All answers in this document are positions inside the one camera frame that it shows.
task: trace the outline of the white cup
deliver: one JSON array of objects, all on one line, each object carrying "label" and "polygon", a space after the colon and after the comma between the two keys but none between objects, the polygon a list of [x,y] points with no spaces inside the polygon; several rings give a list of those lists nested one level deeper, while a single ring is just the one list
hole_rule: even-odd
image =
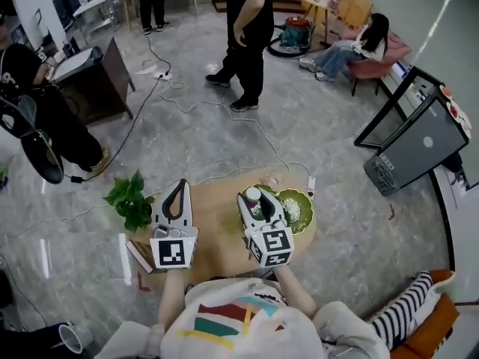
[{"label": "white cup", "polygon": [[81,354],[93,342],[93,334],[83,323],[71,326],[61,325],[58,333],[64,345],[75,354]]}]

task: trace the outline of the potted plant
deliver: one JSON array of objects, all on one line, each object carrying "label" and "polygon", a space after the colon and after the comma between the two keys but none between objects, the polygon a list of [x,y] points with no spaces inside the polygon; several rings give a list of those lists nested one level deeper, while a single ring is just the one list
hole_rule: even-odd
[{"label": "potted plant", "polygon": [[8,168],[0,166],[0,190],[2,190],[8,182]]},{"label": "potted plant", "polygon": [[144,178],[139,171],[131,179],[115,178],[115,187],[103,199],[125,217],[125,229],[135,233],[138,228],[145,230],[151,224],[153,197],[145,198],[141,191]]}]

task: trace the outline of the power cable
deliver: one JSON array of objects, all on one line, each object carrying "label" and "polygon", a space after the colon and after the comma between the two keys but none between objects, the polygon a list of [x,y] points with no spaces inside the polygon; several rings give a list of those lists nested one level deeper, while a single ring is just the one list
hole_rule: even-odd
[{"label": "power cable", "polygon": [[[150,39],[145,35],[145,37],[147,38],[147,41],[148,41],[148,47],[150,48],[150,51],[153,55],[155,55],[155,57],[166,63],[168,65],[168,70],[167,72],[165,73],[165,76],[168,76],[170,71],[171,71],[171,63],[169,63],[168,61],[166,60],[163,60],[162,58],[160,58],[151,48],[151,43],[150,43]],[[143,109],[144,105],[146,104],[146,102],[148,101],[148,99],[151,97],[151,95],[153,94],[156,86],[158,85],[159,83],[159,80],[161,78],[163,78],[164,75],[160,74],[158,76],[158,79],[156,80],[156,83],[155,85],[153,86],[153,89],[151,90],[151,92],[146,96],[146,98],[144,99],[143,103],[141,104],[141,107],[140,109],[138,110],[138,113],[133,121],[133,124],[130,128],[130,130],[128,131],[128,134],[126,135],[125,139],[123,140],[122,144],[120,145],[120,148],[118,149],[118,151],[115,153],[115,155],[112,157],[112,159],[110,160],[110,162],[105,166],[105,168],[103,169],[103,171],[101,173],[98,173],[88,179],[82,179],[81,177],[75,177],[75,176],[68,176],[67,174],[65,174],[66,177],[70,178],[72,180],[72,182],[78,182],[78,183],[82,183],[82,182],[87,182],[87,181],[90,181],[92,180],[93,178],[95,177],[98,177],[100,174],[102,174],[106,168],[115,160],[115,158],[117,157],[117,155],[120,153],[120,151],[122,150],[123,146],[125,145],[126,141],[128,140],[128,137],[130,136],[131,132],[133,131],[134,127],[135,127],[135,124],[136,124],[136,121],[141,113],[141,110]],[[230,119],[232,119],[232,121],[245,121],[245,122],[249,122],[249,123],[255,123],[258,127],[258,129],[261,131],[261,133],[264,135],[265,139],[268,141],[269,145],[271,146],[271,148],[274,150],[276,156],[278,157],[278,159],[282,162],[282,164],[273,164],[273,163],[262,163],[262,164],[257,164],[257,165],[252,165],[252,166],[245,166],[245,167],[241,167],[241,168],[235,168],[231,171],[229,171],[228,173],[226,174],[222,174],[221,176],[214,176],[214,177],[209,177],[209,178],[206,178],[200,182],[197,182],[195,183],[194,185],[200,185],[202,183],[205,183],[205,182],[208,182],[210,180],[218,180],[218,179],[221,179],[221,178],[225,178],[225,177],[228,177],[230,176],[232,173],[235,173],[237,171],[244,171],[244,170],[249,170],[249,169],[255,169],[255,168],[261,168],[261,167],[264,167],[264,166],[278,166],[278,167],[282,167],[282,166],[286,166],[288,170],[290,170],[290,165],[299,165],[299,166],[302,166],[309,174],[309,176],[311,177],[312,176],[312,173],[311,173],[311,170],[304,164],[302,164],[301,162],[296,162],[296,161],[293,161],[293,162],[286,162],[284,159],[281,158],[281,156],[279,155],[279,152],[278,150],[276,149],[275,145],[271,142],[271,140],[269,139],[268,135],[264,132],[263,128],[261,127],[261,125],[259,124],[258,121],[256,120],[253,120],[253,119],[250,119],[250,118],[238,118],[238,117],[233,117],[230,110],[228,109],[228,107],[226,105],[223,105],[219,102],[211,102],[211,101],[207,101],[207,100],[201,100],[195,104],[193,104],[189,109],[183,109],[180,107],[180,105],[178,104],[178,101],[175,100],[175,99],[171,99],[171,98],[167,98],[164,96],[164,92],[167,88],[172,88],[172,89],[177,89],[177,90],[180,90],[180,89],[183,89],[184,87],[186,86],[186,84],[184,82],[179,82],[179,81],[169,81],[165,86],[164,88],[162,89],[161,93],[160,93],[160,96],[167,102],[173,102],[177,108],[184,114],[189,114],[191,113],[198,105],[202,104],[202,103],[206,103],[206,104],[209,104],[209,105],[215,105],[215,106],[221,106],[223,107],[227,112],[228,112],[228,115],[230,116]],[[154,193],[151,193],[149,196],[152,196],[152,195],[155,195],[155,194],[158,194],[158,193],[161,193],[161,191],[155,191]],[[17,236],[14,236],[13,239],[16,239],[18,237],[20,237],[21,235],[27,233],[32,227],[35,227],[36,225],[38,224],[42,224],[43,222],[54,222],[54,221],[73,221],[74,219],[76,219],[77,217],[79,217],[80,215],[85,215],[85,214],[88,214],[92,209],[97,209],[97,208],[104,208],[104,207],[107,207],[108,205],[104,205],[104,206],[92,206],[90,209],[86,210],[85,212],[81,212],[77,215],[75,215],[74,217],[72,218],[62,218],[61,220],[58,220],[58,219],[52,219],[52,220],[41,220],[41,221],[38,221],[38,222],[35,222],[33,223],[30,227],[28,227],[27,229],[23,230],[20,234],[18,234]],[[9,242],[5,242],[3,243],[2,245],[0,245],[0,248],[7,245]]]},{"label": "power cable", "polygon": [[101,174],[103,174],[103,172],[108,169],[108,167],[112,164],[112,162],[117,158],[118,154],[120,154],[121,150],[123,149],[123,147],[125,146],[125,143],[128,141],[128,138],[129,136],[131,135],[133,129],[135,128],[135,125],[136,125],[136,121],[138,120],[138,118],[140,117],[140,113],[141,113],[141,110],[143,109],[143,107],[145,106],[145,104],[147,103],[148,99],[152,96],[153,92],[155,91],[156,89],[156,86],[158,85],[159,81],[165,77],[165,76],[168,76],[170,71],[171,71],[171,64],[166,61],[166,60],[163,60],[162,58],[160,58],[151,48],[151,43],[150,43],[150,39],[148,38],[148,36],[146,34],[144,34],[144,36],[147,38],[147,41],[148,41],[148,47],[150,48],[150,51],[151,53],[153,53],[156,58],[158,58],[158,60],[166,63],[168,65],[168,70],[166,71],[165,75],[163,74],[160,74],[158,75],[158,78],[156,79],[156,83],[155,85],[153,86],[153,88],[151,89],[150,93],[145,97],[145,99],[143,100],[143,103],[141,104],[140,106],[140,109],[138,110],[138,113],[136,114],[136,117],[135,119],[133,120],[133,124],[131,125],[131,127],[129,128],[129,131],[128,131],[128,134],[126,135],[125,139],[123,140],[123,142],[121,143],[120,145],[120,148],[117,150],[117,152],[113,155],[112,159],[110,159],[110,161],[108,162],[108,164],[106,164],[106,166],[103,168],[102,171],[100,171],[98,174],[95,174],[94,176],[91,176],[87,179],[84,179],[82,177],[76,177],[76,176],[68,176],[66,174],[64,174],[66,177],[69,177],[71,182],[74,182],[74,183],[84,183],[84,182],[88,182],[88,181],[91,181],[93,178],[97,178],[98,176],[100,176]]}]

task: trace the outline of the power strip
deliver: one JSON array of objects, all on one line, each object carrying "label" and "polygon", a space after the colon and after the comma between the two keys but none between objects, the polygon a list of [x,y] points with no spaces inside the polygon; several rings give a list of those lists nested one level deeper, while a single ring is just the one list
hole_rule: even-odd
[{"label": "power strip", "polygon": [[173,81],[173,75],[171,73],[166,73],[166,72],[156,72],[155,74],[153,74],[153,78],[155,80],[157,79],[160,79],[162,81]]}]

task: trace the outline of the blue jeans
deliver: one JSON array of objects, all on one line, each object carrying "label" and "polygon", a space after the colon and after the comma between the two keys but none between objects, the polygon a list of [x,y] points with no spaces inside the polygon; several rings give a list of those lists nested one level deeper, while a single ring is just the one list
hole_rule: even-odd
[{"label": "blue jeans", "polygon": [[334,43],[331,48],[316,57],[314,63],[327,77],[335,79],[348,62],[360,60],[364,60],[363,56],[351,49],[349,42],[344,41]]}]

